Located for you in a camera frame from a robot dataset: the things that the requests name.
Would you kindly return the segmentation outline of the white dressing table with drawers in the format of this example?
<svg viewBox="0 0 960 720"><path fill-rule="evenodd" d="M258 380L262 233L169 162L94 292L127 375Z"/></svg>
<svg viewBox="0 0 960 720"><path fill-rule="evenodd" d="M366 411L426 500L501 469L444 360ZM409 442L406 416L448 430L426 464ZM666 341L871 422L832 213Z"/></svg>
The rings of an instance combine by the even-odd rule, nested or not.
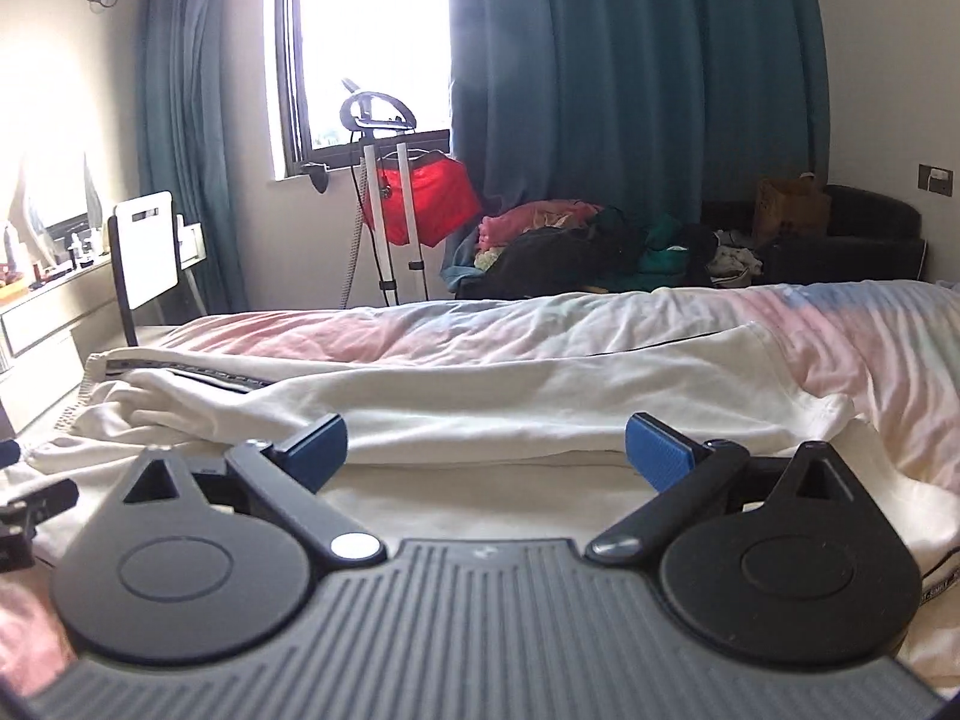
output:
<svg viewBox="0 0 960 720"><path fill-rule="evenodd" d="M125 344L109 255L2 307L2 436L53 419L89 355Z"/></svg>

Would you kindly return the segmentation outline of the brown paper bag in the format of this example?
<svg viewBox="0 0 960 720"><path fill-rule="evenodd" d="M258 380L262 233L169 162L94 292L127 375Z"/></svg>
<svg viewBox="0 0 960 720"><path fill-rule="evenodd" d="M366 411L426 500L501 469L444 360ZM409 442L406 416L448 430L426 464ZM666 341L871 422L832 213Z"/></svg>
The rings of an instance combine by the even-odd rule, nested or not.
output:
<svg viewBox="0 0 960 720"><path fill-rule="evenodd" d="M822 238L827 234L832 199L812 172L795 179L761 179L754 213L754 239Z"/></svg>

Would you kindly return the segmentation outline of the pastel tie-dye bed duvet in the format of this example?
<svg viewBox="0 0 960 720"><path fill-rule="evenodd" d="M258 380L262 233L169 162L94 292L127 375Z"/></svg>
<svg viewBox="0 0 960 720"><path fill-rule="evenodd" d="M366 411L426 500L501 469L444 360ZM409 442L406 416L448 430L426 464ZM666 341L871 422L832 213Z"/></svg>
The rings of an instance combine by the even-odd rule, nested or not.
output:
<svg viewBox="0 0 960 720"><path fill-rule="evenodd" d="M568 294L517 302L422 302L392 309L272 310L194 320L151 348L192 355L308 362L464 364L529 356L630 351L754 323L775 339L789 372L814 395L839 392L864 411L893 466L958 499L958 296L918 283L814 284L654 293ZM32 452L68 431L78 403L2 475L3 496ZM903 660L941 691L958 686L958 543L934 574Z"/></svg>

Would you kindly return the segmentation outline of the right teal curtain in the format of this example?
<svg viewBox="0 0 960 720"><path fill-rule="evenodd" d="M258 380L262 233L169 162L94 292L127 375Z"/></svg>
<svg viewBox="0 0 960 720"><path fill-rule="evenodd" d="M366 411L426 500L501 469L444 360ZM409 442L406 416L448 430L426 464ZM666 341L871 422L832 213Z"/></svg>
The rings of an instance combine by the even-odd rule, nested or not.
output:
<svg viewBox="0 0 960 720"><path fill-rule="evenodd" d="M451 0L452 144L487 211L693 221L825 176L818 0Z"/></svg>

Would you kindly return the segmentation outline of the wall power socket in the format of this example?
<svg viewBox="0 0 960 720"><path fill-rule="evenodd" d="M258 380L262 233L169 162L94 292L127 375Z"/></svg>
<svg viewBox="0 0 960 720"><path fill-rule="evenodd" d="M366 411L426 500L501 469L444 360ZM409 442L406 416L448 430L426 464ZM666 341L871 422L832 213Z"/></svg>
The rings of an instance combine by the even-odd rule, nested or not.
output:
<svg viewBox="0 0 960 720"><path fill-rule="evenodd" d="M946 167L921 163L918 166L918 188L940 197L951 197L955 184L955 172Z"/></svg>

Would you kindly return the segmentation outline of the left teal curtain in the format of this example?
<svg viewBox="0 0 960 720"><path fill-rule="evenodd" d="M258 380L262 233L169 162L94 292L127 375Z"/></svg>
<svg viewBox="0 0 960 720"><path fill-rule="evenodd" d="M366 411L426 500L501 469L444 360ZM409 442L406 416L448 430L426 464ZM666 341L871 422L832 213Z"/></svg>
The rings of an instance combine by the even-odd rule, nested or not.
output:
<svg viewBox="0 0 960 720"><path fill-rule="evenodd" d="M224 0L142 0L137 47L143 193L172 193L199 223L200 294L215 314L247 307L229 185L223 94Z"/></svg>

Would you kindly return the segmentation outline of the black and white chair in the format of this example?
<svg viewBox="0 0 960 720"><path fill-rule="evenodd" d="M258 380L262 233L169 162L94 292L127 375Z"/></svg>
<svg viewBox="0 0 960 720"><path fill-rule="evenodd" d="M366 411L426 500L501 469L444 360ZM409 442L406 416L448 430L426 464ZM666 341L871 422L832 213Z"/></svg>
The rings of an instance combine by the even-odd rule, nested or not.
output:
<svg viewBox="0 0 960 720"><path fill-rule="evenodd" d="M201 316L206 304L194 266L206 261L200 223L187 224L174 211L169 190L117 203L107 218L110 268L122 332L128 346L139 344L135 310L178 288L181 278Z"/></svg>

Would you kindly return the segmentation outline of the white sweatpants with black stripe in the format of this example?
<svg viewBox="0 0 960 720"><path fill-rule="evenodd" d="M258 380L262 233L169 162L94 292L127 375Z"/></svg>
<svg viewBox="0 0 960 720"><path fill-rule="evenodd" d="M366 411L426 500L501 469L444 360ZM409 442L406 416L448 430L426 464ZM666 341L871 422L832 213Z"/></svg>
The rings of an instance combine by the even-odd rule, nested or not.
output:
<svg viewBox="0 0 960 720"><path fill-rule="evenodd" d="M758 455L826 440L919 566L937 566L958 543L957 496L900 473L864 411L800 387L754 323L630 351L464 364L129 349L96 359L91 380L68 431L18 473L28 486L67 478L80 491L41 530L46 562L62 559L151 445L212 461L334 415L347 424L348 455L325 499L389 541L591 539L651 497L625 455L626 423L643 411Z"/></svg>

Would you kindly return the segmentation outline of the pile of mixed clothes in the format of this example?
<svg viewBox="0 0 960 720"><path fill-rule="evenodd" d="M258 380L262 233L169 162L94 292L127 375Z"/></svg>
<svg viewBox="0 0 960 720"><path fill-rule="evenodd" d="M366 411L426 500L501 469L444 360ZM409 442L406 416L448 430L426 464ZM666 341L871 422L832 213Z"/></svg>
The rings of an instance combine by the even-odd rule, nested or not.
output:
<svg viewBox="0 0 960 720"><path fill-rule="evenodd" d="M441 277L459 299L541 298L742 286L763 262L737 232L658 216L638 223L613 206L539 200L485 216L448 252Z"/></svg>

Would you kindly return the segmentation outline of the black framed window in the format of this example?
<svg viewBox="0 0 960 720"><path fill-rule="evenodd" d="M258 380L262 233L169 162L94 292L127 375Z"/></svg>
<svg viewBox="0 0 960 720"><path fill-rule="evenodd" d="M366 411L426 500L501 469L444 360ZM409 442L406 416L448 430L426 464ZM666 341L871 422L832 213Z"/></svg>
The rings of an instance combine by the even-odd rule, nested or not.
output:
<svg viewBox="0 0 960 720"><path fill-rule="evenodd" d="M286 171L356 161L340 109L353 91L386 93L416 119L413 143L451 138L449 0L274 0Z"/></svg>

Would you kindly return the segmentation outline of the teal curtain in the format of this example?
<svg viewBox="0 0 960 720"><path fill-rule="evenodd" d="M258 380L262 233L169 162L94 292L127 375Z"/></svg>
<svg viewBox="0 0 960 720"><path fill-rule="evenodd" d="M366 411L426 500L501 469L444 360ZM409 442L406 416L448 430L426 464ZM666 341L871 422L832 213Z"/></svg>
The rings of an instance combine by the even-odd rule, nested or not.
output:
<svg viewBox="0 0 960 720"><path fill-rule="evenodd" d="M200 294L215 314L247 307L229 185L223 94L224 0L142 0L137 47L143 193L172 193L199 223Z"/></svg>
<svg viewBox="0 0 960 720"><path fill-rule="evenodd" d="M825 176L818 0L451 0L452 144L487 211L693 221Z"/></svg>

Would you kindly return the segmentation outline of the white garment steamer stand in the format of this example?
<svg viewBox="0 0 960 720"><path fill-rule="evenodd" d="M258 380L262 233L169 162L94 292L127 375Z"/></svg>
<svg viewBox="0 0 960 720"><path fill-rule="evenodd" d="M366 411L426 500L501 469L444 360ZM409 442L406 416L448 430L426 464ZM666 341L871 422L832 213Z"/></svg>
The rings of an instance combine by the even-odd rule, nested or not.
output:
<svg viewBox="0 0 960 720"><path fill-rule="evenodd" d="M427 272L423 260L418 226L416 226L415 200L413 199L412 171L410 171L409 140L416 130L416 117L400 99L390 94L361 89L350 78L343 78L348 96L340 108L342 125L355 135L361 149L361 165L366 174L366 197L359 208L370 210L370 231L373 234L374 265L377 268L377 284L387 305L400 304L397 277L392 261L391 241L387 236L386 211L384 211L384 184L381 182L381 158L377 146L379 132L394 135L394 154L400 176L400 197L404 210L407 244L413 247L415 257L409 261L409 270L420 277L423 298L430 297Z"/></svg>

